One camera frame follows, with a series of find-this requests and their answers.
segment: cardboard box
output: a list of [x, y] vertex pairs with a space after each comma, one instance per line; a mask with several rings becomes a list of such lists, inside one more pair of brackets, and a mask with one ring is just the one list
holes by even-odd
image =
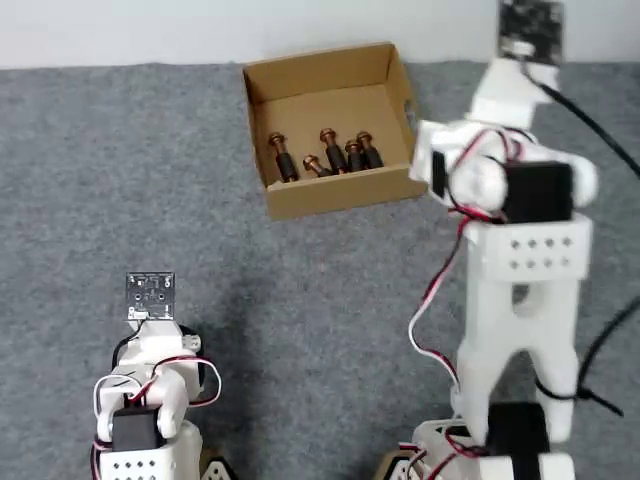
[[[255, 163], [273, 219], [418, 196], [408, 178], [415, 102], [391, 43], [269, 60], [244, 68]], [[333, 128], [344, 147], [361, 130], [373, 136], [382, 168], [317, 178], [302, 160], [314, 154], [328, 167], [320, 130]], [[282, 132], [300, 180], [283, 183], [269, 134]]]

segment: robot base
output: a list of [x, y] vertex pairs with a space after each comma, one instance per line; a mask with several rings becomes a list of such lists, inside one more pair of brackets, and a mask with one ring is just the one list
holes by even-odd
[[[413, 443], [429, 452], [416, 470], [412, 470], [409, 480], [422, 480], [438, 466], [453, 449], [444, 438], [444, 429], [464, 427], [462, 420], [435, 420], [422, 423], [413, 434]], [[453, 435], [462, 445], [473, 443], [470, 436]], [[396, 450], [383, 458], [373, 480], [406, 480], [406, 469], [413, 452]], [[539, 455], [540, 480], [575, 480], [571, 457], [565, 453]], [[438, 475], [441, 480], [517, 480], [513, 476], [510, 457], [478, 457], [475, 459], [457, 456]]]
[[102, 480], [237, 480], [222, 457], [202, 450], [200, 432], [187, 421], [161, 448], [103, 453], [100, 471]]

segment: mounting hole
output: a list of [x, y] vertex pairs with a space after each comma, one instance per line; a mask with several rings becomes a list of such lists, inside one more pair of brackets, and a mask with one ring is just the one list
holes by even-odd
[[529, 285], [526, 283], [516, 283], [511, 287], [511, 304], [518, 305], [525, 301], [529, 295]]

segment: wire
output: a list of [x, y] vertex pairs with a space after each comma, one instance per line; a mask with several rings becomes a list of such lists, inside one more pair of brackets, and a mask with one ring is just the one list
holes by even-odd
[[606, 341], [611, 337], [613, 332], [615, 332], [618, 328], [620, 328], [625, 322], [629, 321], [633, 318], [633, 315], [637, 313], [640, 309], [640, 295], [637, 295], [633, 298], [627, 305], [619, 310], [614, 317], [605, 325], [600, 334], [595, 338], [595, 340], [591, 343], [587, 350], [587, 354], [580, 365], [580, 369], [578, 370], [578, 388], [576, 389], [576, 393], [573, 395], [558, 395], [550, 391], [540, 379], [536, 378], [536, 386], [538, 389], [545, 394], [546, 396], [553, 398], [555, 400], [593, 400], [603, 407], [607, 408], [611, 412], [616, 415], [623, 417], [624, 412], [611, 402], [605, 400], [604, 398], [597, 395], [593, 390], [586, 387], [584, 384], [586, 382], [587, 375], [593, 365], [593, 362], [602, 349], [603, 345]]
[[398, 449], [413, 450], [414, 452], [417, 452], [418, 450], [420, 450], [420, 447], [415, 443], [411, 443], [411, 442], [398, 442]]
[[100, 405], [100, 389], [102, 388], [103, 383], [111, 379], [121, 379], [126, 383], [133, 382], [138, 386], [138, 389], [142, 388], [140, 382], [136, 378], [133, 378], [129, 375], [123, 375], [120, 373], [110, 373], [109, 375], [105, 375], [104, 377], [99, 379], [93, 387], [93, 414], [96, 416], [96, 418], [98, 418], [100, 412], [102, 411], [102, 406]]
[[418, 450], [409, 459], [409, 463], [407, 464], [407, 470], [404, 472], [405, 480], [411, 480], [411, 470], [415, 470], [416, 463], [418, 463], [420, 460], [422, 460], [426, 455], [427, 455], [427, 451], [424, 448], [422, 448], [422, 449]]
[[573, 101], [569, 98], [565, 97], [556, 89], [546, 85], [545, 83], [539, 82], [535, 78], [531, 76], [531, 72], [529, 72], [529, 67], [525, 58], [520, 59], [520, 70], [522, 74], [536, 87], [540, 88], [544, 93], [549, 95], [553, 100], [557, 103], [565, 107], [571, 113], [573, 113], [576, 117], [582, 120], [591, 130], [593, 130], [596, 135], [598, 135], [615, 153], [625, 162], [631, 170], [636, 174], [636, 177], [640, 179], [640, 165], [636, 162], [627, 151], [622, 148], [622, 146], [614, 140], [614, 138], [607, 133], [607, 131], [602, 128], [593, 118], [591, 118], [584, 110], [578, 107]]
[[120, 355], [120, 350], [122, 350], [131, 340], [133, 340], [140, 333], [140, 330], [142, 329], [142, 325], [144, 325], [145, 322], [146, 322], [146, 320], [142, 320], [138, 324], [138, 328], [136, 329], [136, 331], [133, 332], [128, 337], [125, 337], [122, 340], [120, 340], [118, 342], [118, 344], [116, 345], [116, 348], [113, 349], [113, 355], [111, 356], [111, 369], [112, 370], [114, 368], [116, 368], [116, 366], [118, 365], [118, 361], [120, 360], [118, 358], [118, 356]]
[[457, 453], [450, 453], [445, 459], [431, 471], [431, 474], [427, 477], [427, 480], [436, 480], [438, 475], [444, 470], [444, 467], [449, 465], [451, 461], [458, 456]]
[[111, 450], [111, 443], [102, 442], [97, 436], [91, 443], [91, 450], [89, 453], [89, 461], [91, 466], [91, 478], [93, 480], [100, 480], [100, 453]]
[[467, 458], [478, 458], [478, 457], [483, 457], [487, 454], [487, 451], [484, 447], [481, 447], [478, 445], [473, 445], [469, 447], [458, 442], [451, 435], [450, 429], [451, 427], [449, 426], [444, 430], [444, 438], [447, 440], [449, 445], [451, 445], [451, 448], [453, 448], [458, 455], [462, 455], [463, 457], [467, 457]]
[[418, 322], [420, 317], [424, 315], [424, 312], [426, 312], [427, 309], [429, 308], [429, 305], [431, 305], [431, 302], [433, 301], [436, 293], [438, 292], [438, 289], [440, 288], [440, 285], [442, 284], [443, 278], [451, 269], [451, 266], [453, 265], [453, 260], [456, 256], [456, 253], [460, 249], [460, 244], [462, 243], [462, 236], [463, 236], [462, 234], [464, 233], [464, 229], [470, 221], [471, 219], [466, 217], [466, 218], [463, 218], [460, 224], [458, 225], [456, 241], [453, 245], [453, 249], [451, 250], [451, 253], [445, 260], [442, 268], [438, 271], [438, 273], [436, 273], [436, 275], [433, 277], [431, 282], [429, 282], [429, 286], [427, 287], [427, 289], [424, 292], [424, 295], [422, 296], [422, 304], [418, 307], [416, 312], [413, 314], [413, 317], [411, 317], [411, 320], [409, 321], [409, 326], [407, 328], [409, 341], [411, 342], [411, 346], [413, 347], [413, 349], [416, 352], [418, 352], [420, 355], [429, 357], [437, 361], [438, 363], [440, 363], [445, 368], [445, 370], [451, 377], [453, 384], [458, 390], [460, 389], [460, 382], [458, 380], [458, 374], [456, 372], [456, 369], [451, 363], [451, 361], [444, 354], [440, 353], [437, 350], [423, 348], [422, 346], [420, 346], [415, 339], [414, 330], [415, 330], [416, 323]]
[[138, 391], [138, 393], [136, 393], [136, 395], [131, 399], [131, 401], [133, 403], [141, 400], [143, 397], [146, 396], [147, 392], [149, 391], [149, 389], [151, 388], [151, 386], [153, 385], [153, 383], [157, 380], [159, 374], [157, 372], [158, 368], [165, 366], [165, 365], [171, 365], [174, 363], [182, 363], [182, 362], [196, 362], [199, 364], [203, 364], [203, 365], [207, 365], [209, 368], [211, 368], [211, 370], [213, 370], [214, 375], [216, 376], [216, 380], [218, 383], [218, 390], [216, 392], [215, 395], [213, 395], [212, 397], [205, 399], [205, 400], [195, 400], [193, 402], [189, 402], [189, 406], [191, 407], [205, 407], [207, 405], [211, 405], [212, 403], [215, 403], [219, 398], [220, 398], [220, 394], [222, 393], [222, 377], [220, 376], [220, 373], [218, 372], [218, 369], [216, 368], [215, 364], [204, 357], [194, 357], [194, 356], [189, 356], [189, 355], [180, 355], [180, 356], [176, 356], [176, 357], [169, 357], [169, 358], [165, 358], [164, 360], [159, 361], [158, 363], [156, 363], [153, 366], [153, 369], [151, 370], [151, 378], [149, 378], [149, 380], [147, 380], [144, 385], [142, 385], [142, 387], [140, 387], [140, 390]]
[[91, 444], [91, 450], [89, 452], [89, 465], [91, 467], [92, 480], [100, 480], [100, 465], [98, 464], [98, 449], [95, 443]]
[[526, 138], [529, 142], [531, 143], [540, 143], [540, 141], [538, 140], [538, 138], [531, 132], [526, 132], [520, 128], [514, 128], [514, 127], [503, 127], [507, 132], [511, 132], [511, 133], [517, 133], [519, 135], [522, 135], [524, 138]]
[[[453, 165], [451, 167], [451, 170], [449, 171], [449, 173], [446, 176], [446, 180], [445, 180], [445, 189], [447, 191], [447, 193], [449, 194], [449, 198], [451, 199], [451, 203], [454, 206], [454, 210], [460, 213], [463, 213], [464, 215], [467, 215], [471, 218], [473, 218], [474, 220], [483, 220], [483, 221], [494, 221], [494, 219], [492, 219], [491, 217], [487, 216], [486, 214], [482, 213], [482, 212], [477, 212], [476, 214], [473, 214], [469, 211], [465, 212], [464, 210], [471, 210], [469, 207], [466, 206], [462, 206], [460, 205], [460, 203], [456, 200], [456, 198], [453, 196], [453, 192], [451, 191], [451, 186], [450, 186], [450, 182], [451, 182], [451, 178], [453, 176], [453, 174], [456, 172], [456, 170], [458, 169], [458, 167], [462, 164], [462, 162], [471, 154], [471, 152], [474, 151], [474, 149], [478, 146], [480, 140], [487, 135], [488, 133], [496, 133], [499, 135], [500, 140], [502, 141], [502, 146], [504, 148], [504, 156], [506, 161], [509, 161], [510, 159], [510, 155], [509, 155], [509, 142], [507, 141], [507, 136], [505, 135], [504, 131], [502, 129], [489, 129], [489, 128], [485, 128], [483, 130], [480, 130], [475, 137], [473, 137], [471, 139], [471, 141], [467, 144], [467, 146], [462, 150], [462, 152], [460, 152], [460, 155], [458, 155], [458, 158], [456, 158], [456, 160], [453, 162]], [[519, 157], [521, 154], [522, 150], [521, 148], [517, 151], [515, 157]], [[493, 158], [493, 157], [487, 157], [487, 158], [491, 158], [493, 160], [495, 160], [496, 162], [498, 162], [497, 159]]]

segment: white robotic arm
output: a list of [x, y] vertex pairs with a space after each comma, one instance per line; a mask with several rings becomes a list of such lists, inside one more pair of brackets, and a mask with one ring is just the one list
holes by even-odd
[[[112, 372], [94, 389], [94, 480], [234, 478], [221, 458], [200, 468], [202, 437], [185, 414], [190, 405], [214, 403], [222, 381], [215, 365], [199, 356], [200, 337], [173, 320], [174, 287], [172, 273], [127, 275], [135, 332], [116, 348]], [[204, 367], [215, 374], [218, 390], [198, 401]]]
[[[444, 478], [573, 480], [571, 458], [552, 453], [550, 443], [566, 441], [571, 431], [575, 325], [592, 232], [591, 221], [575, 208], [594, 200], [598, 176], [587, 159], [543, 146], [528, 131], [537, 104], [549, 99], [522, 74], [523, 58], [532, 62], [531, 75], [555, 87], [557, 45], [544, 44], [555, 38], [545, 37], [553, 28], [529, 25], [530, 31], [544, 31], [532, 37], [541, 42], [534, 45], [509, 31], [509, 25], [522, 24], [509, 20], [541, 6], [531, 18], [547, 15], [552, 26], [561, 24], [558, 4], [524, 0], [505, 6], [510, 3], [502, 5], [499, 58], [489, 65], [471, 111], [446, 125], [419, 123], [409, 174], [427, 183], [438, 202], [473, 220], [464, 228], [466, 328], [452, 407], [470, 435], [457, 441], [482, 446], [488, 455], [462, 458]], [[522, 285], [526, 297], [514, 302], [514, 289]], [[564, 399], [538, 391], [539, 404], [490, 404], [502, 372], [521, 351], [529, 352], [540, 383]], [[429, 453], [423, 465], [430, 479], [455, 444], [443, 441], [450, 424], [425, 422], [414, 432], [413, 442]], [[405, 473], [414, 478], [410, 468]]]

